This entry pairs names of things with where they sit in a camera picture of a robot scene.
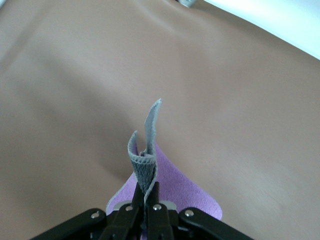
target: purple cloth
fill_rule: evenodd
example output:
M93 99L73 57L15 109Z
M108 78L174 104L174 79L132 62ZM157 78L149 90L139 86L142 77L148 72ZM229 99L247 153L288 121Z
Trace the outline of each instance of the purple cloth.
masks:
M221 220L222 210L216 200L179 171L157 144L155 148L158 165L156 180L160 183L159 200L175 203L178 212L188 207L195 207ZM109 201L106 208L107 215L113 211L117 203L132 200L136 184L137 181L132 174Z

